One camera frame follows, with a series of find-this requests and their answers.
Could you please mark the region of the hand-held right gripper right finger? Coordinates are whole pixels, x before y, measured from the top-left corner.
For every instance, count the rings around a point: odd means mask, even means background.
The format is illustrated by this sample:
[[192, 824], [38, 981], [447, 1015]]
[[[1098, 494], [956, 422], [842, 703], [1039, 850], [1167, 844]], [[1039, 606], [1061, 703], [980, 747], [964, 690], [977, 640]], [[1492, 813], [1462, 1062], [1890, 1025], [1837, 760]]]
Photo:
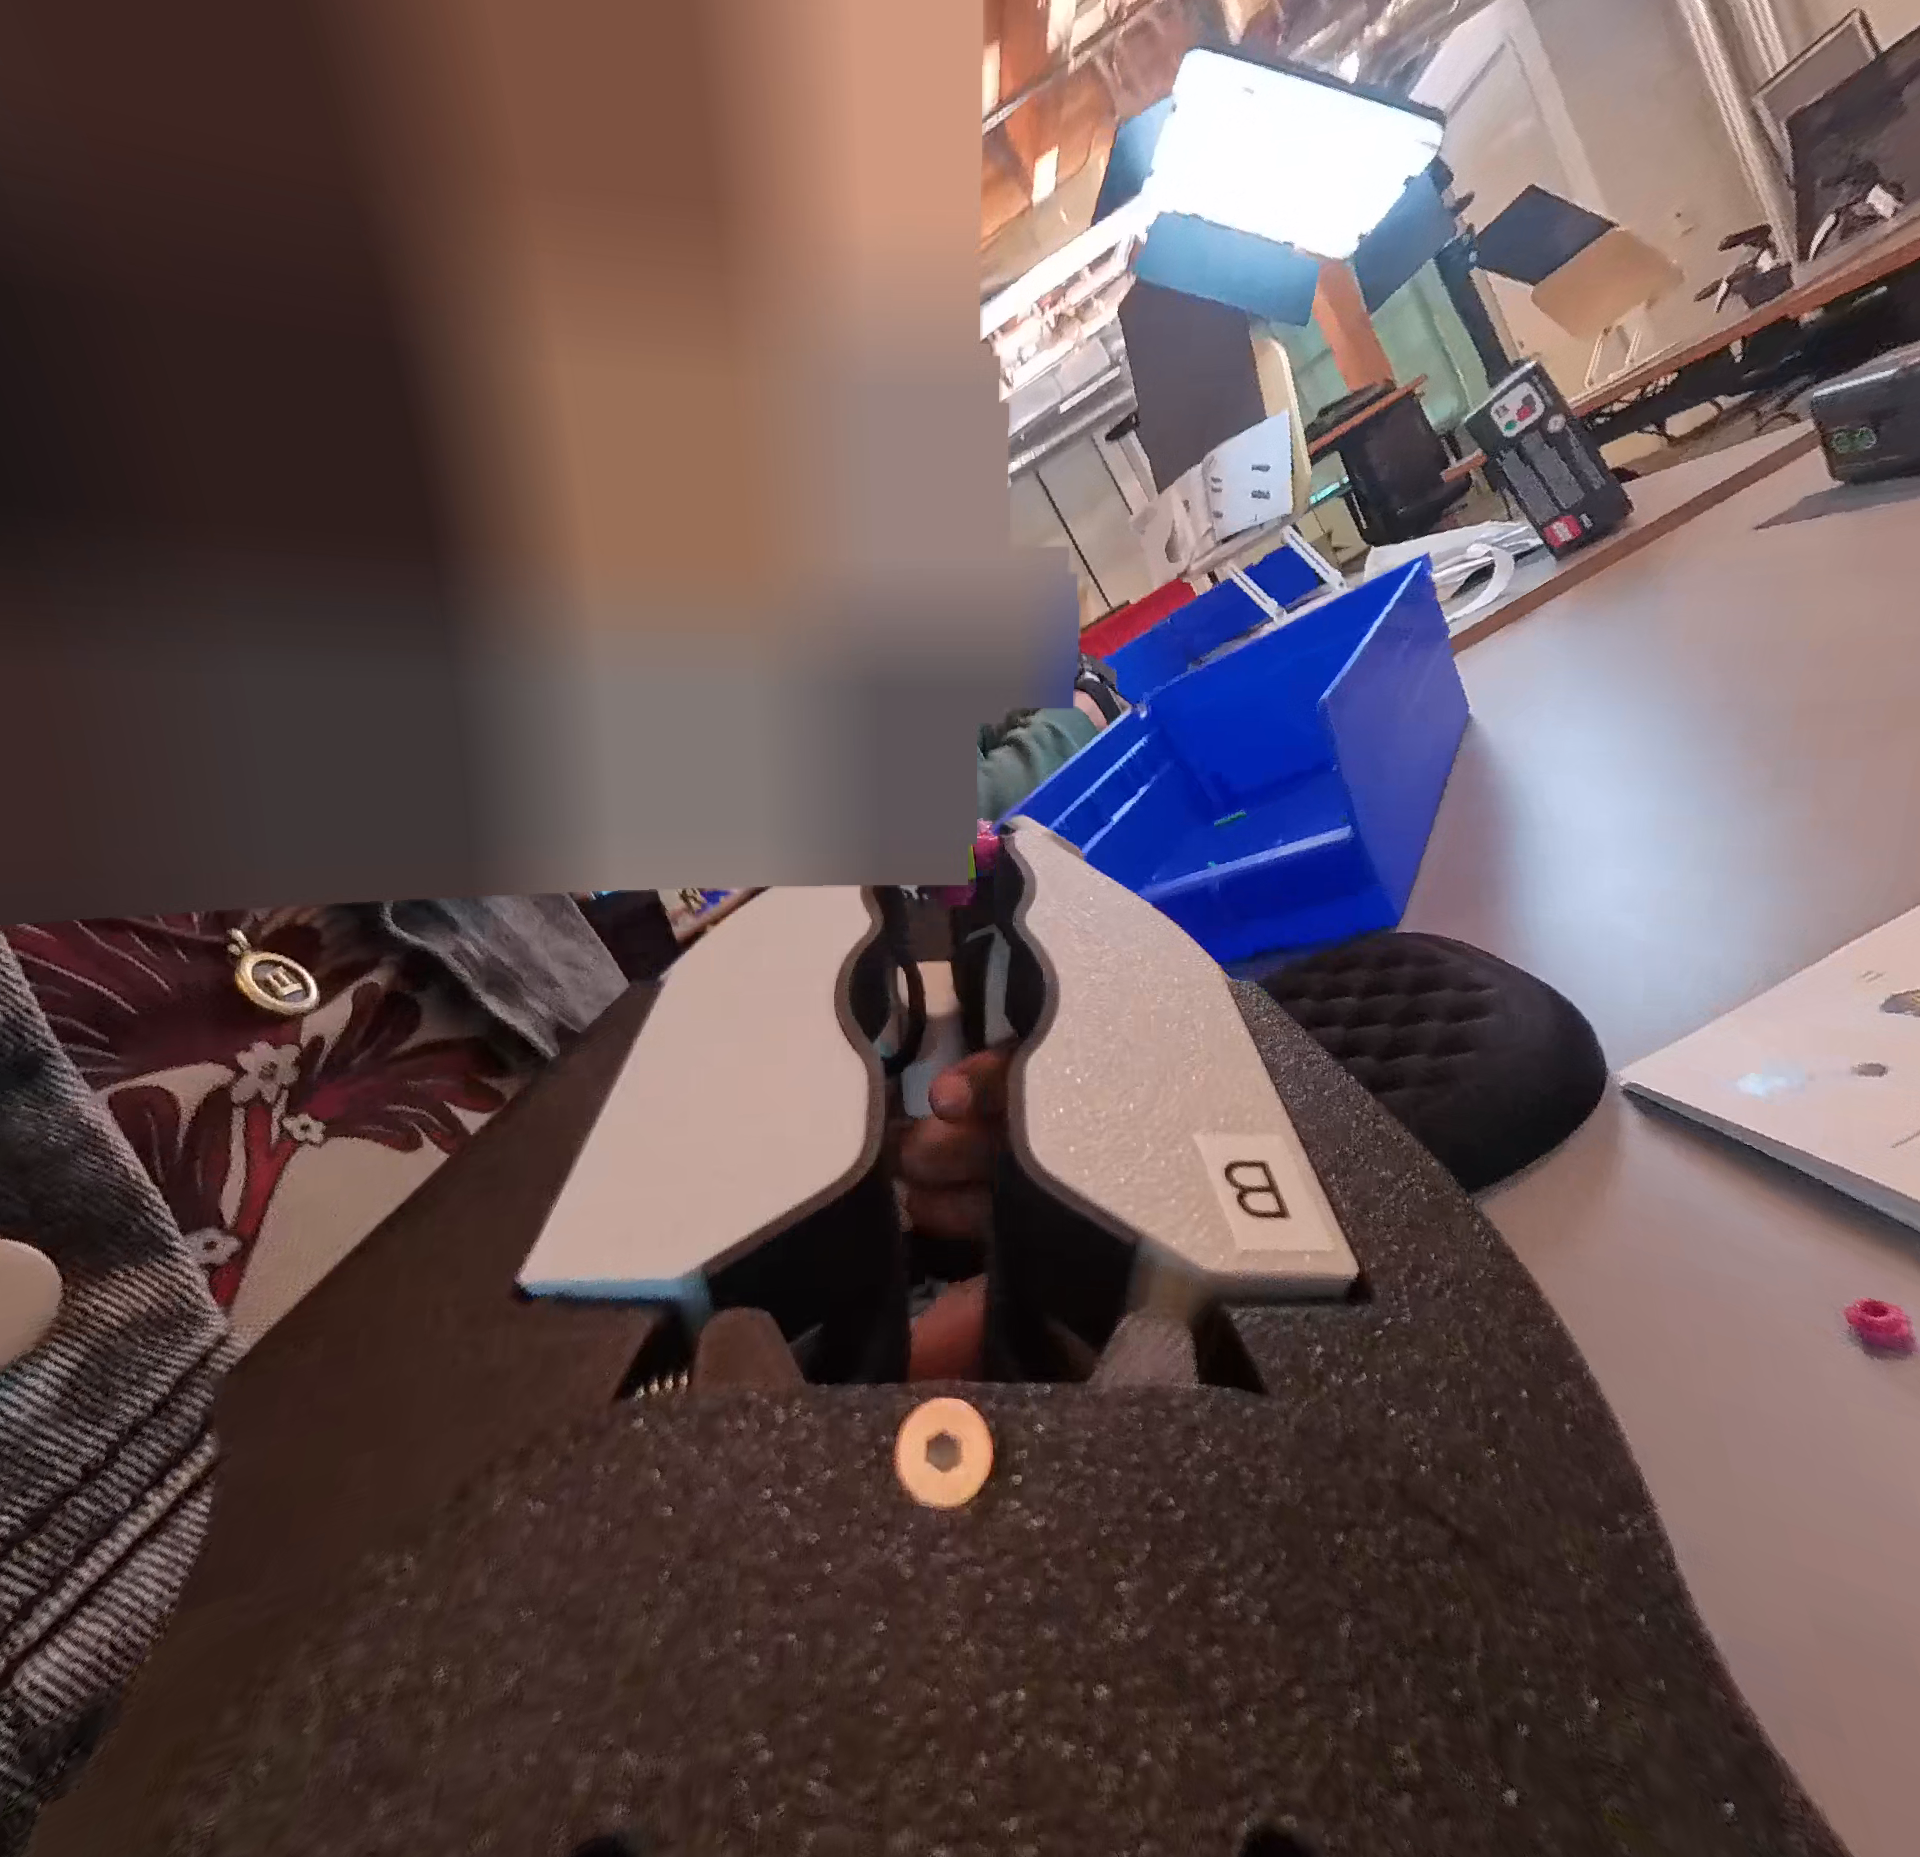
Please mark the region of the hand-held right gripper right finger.
[[1134, 1313], [1332, 1308], [1362, 1268], [1235, 981], [1034, 818], [999, 833], [1012, 966], [989, 1279], [1012, 1360], [1098, 1360]]

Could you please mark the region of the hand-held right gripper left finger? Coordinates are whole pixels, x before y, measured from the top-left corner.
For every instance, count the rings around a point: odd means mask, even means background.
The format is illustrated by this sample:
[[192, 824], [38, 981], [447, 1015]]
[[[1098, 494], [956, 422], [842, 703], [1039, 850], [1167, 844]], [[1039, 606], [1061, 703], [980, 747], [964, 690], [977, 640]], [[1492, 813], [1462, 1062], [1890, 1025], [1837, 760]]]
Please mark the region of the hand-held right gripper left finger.
[[868, 890], [746, 901], [661, 981], [517, 1292], [670, 1310], [688, 1339], [759, 1310], [788, 1340], [859, 1346], [904, 1261], [886, 1020]]

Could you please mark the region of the grey desk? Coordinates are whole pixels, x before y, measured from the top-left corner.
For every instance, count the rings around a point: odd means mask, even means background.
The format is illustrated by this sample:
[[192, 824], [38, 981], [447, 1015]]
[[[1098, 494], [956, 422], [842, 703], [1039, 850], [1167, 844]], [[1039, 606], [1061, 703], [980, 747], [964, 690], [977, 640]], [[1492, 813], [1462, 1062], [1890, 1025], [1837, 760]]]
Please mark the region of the grey desk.
[[[1623, 1068], [1917, 907], [1917, 499], [1817, 455], [1459, 655], [1406, 927]], [[1853, 1854], [1917, 1854], [1917, 1239], [1609, 1094], [1488, 1212], [1594, 1367], [1743, 1697]]]

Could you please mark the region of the person's left hand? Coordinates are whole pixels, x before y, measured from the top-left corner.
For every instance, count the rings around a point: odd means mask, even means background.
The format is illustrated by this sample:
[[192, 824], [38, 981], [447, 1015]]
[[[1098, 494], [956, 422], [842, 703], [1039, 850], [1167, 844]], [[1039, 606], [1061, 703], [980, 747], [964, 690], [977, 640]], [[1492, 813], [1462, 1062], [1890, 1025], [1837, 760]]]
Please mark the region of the person's left hand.
[[928, 1086], [928, 1113], [895, 1134], [895, 1206], [908, 1239], [971, 1268], [964, 1279], [940, 1272], [940, 1292], [908, 1323], [912, 1384], [980, 1378], [1008, 1075], [1012, 1047], [956, 1062]]

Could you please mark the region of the large blue plastic bin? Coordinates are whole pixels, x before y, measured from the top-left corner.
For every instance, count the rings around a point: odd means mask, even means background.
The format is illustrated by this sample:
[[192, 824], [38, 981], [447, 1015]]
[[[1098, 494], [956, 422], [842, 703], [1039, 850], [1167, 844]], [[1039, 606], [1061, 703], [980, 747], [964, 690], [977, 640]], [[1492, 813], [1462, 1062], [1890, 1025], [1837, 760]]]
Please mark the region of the large blue plastic bin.
[[1254, 968], [1401, 923], [1466, 724], [1422, 555], [1130, 703], [1016, 815]]

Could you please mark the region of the floral patterned shirt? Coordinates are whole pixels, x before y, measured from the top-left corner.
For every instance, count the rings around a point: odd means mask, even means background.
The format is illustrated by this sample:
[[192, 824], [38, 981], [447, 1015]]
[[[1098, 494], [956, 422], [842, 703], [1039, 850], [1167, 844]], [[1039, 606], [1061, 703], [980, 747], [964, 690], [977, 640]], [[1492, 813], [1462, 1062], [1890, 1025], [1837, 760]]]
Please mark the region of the floral patterned shirt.
[[[324, 1002], [241, 1000], [227, 931]], [[677, 952], [650, 890], [5, 923], [51, 1029], [171, 1209], [241, 1346]]]

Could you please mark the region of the small blue plastic bin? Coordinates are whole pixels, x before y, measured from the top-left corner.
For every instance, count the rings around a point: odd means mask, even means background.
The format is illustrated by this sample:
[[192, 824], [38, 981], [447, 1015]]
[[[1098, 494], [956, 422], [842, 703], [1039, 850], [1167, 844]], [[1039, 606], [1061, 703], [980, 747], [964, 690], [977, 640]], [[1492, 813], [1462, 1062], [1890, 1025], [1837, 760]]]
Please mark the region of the small blue plastic bin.
[[1274, 548], [1247, 571], [1224, 567], [1204, 580], [1187, 581], [1199, 591], [1190, 606], [1176, 610], [1105, 664], [1086, 656], [1110, 680], [1120, 699], [1143, 703], [1224, 648], [1259, 634], [1310, 601], [1343, 589], [1335, 567], [1294, 545]]

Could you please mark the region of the red plastic bin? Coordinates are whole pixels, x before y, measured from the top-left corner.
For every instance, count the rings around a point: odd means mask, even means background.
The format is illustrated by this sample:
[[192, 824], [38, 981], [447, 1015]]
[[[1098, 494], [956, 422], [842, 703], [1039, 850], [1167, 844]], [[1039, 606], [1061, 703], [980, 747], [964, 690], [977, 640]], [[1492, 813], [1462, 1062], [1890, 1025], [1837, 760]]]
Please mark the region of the red plastic bin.
[[1118, 649], [1150, 631], [1157, 623], [1190, 606], [1194, 598], [1199, 591], [1193, 589], [1193, 581], [1171, 580], [1134, 603], [1118, 603], [1115, 610], [1080, 629], [1080, 655], [1105, 664]]

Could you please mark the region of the white chair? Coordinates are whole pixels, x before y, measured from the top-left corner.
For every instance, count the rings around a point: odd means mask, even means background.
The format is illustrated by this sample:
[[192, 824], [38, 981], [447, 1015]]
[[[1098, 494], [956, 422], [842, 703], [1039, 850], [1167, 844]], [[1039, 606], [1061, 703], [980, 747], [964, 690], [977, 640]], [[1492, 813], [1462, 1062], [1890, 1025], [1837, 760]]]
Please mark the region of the white chair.
[[1193, 591], [1233, 581], [1259, 593], [1274, 617], [1343, 593], [1346, 576], [1301, 523], [1308, 470], [1297, 414], [1235, 433], [1137, 517], [1147, 576]]

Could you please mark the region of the black office chair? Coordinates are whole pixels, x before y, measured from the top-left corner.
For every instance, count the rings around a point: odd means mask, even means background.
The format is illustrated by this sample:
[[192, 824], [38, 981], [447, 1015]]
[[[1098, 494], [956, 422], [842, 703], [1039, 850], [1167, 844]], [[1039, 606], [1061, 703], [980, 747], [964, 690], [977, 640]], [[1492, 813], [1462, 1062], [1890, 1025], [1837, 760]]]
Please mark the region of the black office chair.
[[1346, 504], [1369, 548], [1428, 534], [1472, 494], [1472, 472], [1459, 470], [1428, 422], [1420, 386], [1420, 380], [1369, 383], [1342, 394], [1314, 422], [1315, 442], [1342, 460]]

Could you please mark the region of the black power station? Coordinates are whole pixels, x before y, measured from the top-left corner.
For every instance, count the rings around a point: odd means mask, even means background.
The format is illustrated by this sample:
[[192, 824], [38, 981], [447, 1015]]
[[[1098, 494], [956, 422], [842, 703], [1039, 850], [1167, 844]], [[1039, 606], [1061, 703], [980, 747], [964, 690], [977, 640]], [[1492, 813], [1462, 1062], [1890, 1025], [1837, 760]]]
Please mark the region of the black power station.
[[1635, 517], [1627, 485], [1536, 359], [1497, 380], [1459, 429], [1553, 561], [1613, 540]]

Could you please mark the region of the light wooden chair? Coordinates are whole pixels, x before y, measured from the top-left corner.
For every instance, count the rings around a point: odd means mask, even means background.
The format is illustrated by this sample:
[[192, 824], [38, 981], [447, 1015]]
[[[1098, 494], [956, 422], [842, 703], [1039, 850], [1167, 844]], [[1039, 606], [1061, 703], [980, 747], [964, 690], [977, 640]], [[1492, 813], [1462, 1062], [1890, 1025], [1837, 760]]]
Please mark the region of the light wooden chair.
[[1684, 283], [1665, 248], [1536, 185], [1476, 232], [1476, 262], [1586, 347], [1586, 389], [1632, 364], [1637, 317]]

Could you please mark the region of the studio light panel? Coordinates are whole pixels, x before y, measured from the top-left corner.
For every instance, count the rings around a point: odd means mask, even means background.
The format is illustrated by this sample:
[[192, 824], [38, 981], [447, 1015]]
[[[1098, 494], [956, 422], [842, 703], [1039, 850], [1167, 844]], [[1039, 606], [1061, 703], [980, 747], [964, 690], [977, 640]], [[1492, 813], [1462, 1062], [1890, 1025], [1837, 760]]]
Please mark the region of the studio light panel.
[[1093, 232], [1143, 286], [1308, 327], [1323, 269], [1386, 306], [1459, 235], [1444, 117], [1243, 46], [1194, 46], [1118, 127]]

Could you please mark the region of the grey box device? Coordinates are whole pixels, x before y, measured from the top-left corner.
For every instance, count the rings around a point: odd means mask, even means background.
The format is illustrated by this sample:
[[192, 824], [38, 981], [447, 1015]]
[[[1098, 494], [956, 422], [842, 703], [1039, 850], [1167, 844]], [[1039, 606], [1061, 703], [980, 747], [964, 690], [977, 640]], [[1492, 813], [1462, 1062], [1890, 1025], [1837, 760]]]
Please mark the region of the grey box device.
[[1811, 389], [1808, 420], [1834, 483], [1917, 476], [1917, 342]]

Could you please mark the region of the dark computer monitor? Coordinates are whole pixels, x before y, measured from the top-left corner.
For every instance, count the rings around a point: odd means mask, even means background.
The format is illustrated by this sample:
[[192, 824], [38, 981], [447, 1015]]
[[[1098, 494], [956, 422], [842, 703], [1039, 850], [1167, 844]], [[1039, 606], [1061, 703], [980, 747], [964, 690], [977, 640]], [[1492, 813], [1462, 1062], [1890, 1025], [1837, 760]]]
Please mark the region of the dark computer monitor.
[[1757, 117], [1788, 174], [1795, 264], [1917, 204], [1917, 31], [1879, 44], [1847, 11], [1757, 89]]

